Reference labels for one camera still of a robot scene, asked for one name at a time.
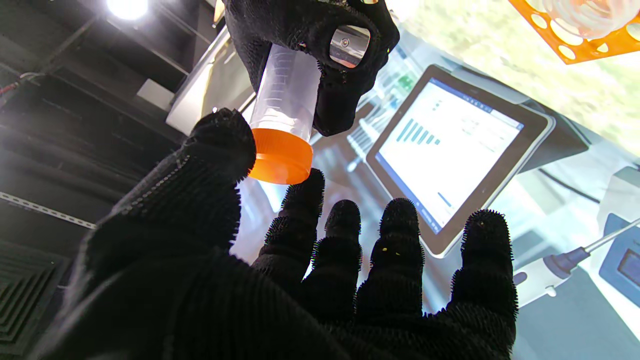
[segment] orange cap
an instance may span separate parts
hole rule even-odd
[[[249,176],[273,184],[300,184],[311,172],[314,150],[296,135],[275,129],[253,129],[256,159]]]

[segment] tablet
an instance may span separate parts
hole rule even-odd
[[[444,257],[471,213],[486,208],[555,120],[431,65],[367,154],[391,197],[413,201],[421,239]]]

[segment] bar chart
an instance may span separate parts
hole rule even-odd
[[[404,129],[400,132],[400,135],[396,138],[396,142],[411,142],[416,145],[421,145],[423,142],[426,145],[438,145],[440,139],[437,139],[434,134],[430,134],[429,130],[424,129],[413,119],[410,119],[406,123]]]

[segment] clear plastic tube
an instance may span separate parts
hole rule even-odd
[[[605,37],[640,12],[640,0],[543,0],[543,5],[564,30],[586,39]]]
[[[308,142],[319,83],[315,58],[273,45],[249,125],[252,129],[285,131]]]

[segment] blue device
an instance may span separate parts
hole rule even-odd
[[[604,234],[629,225],[617,215],[609,214]],[[600,267],[600,276],[620,293],[640,306],[640,228],[633,227],[612,243]]]

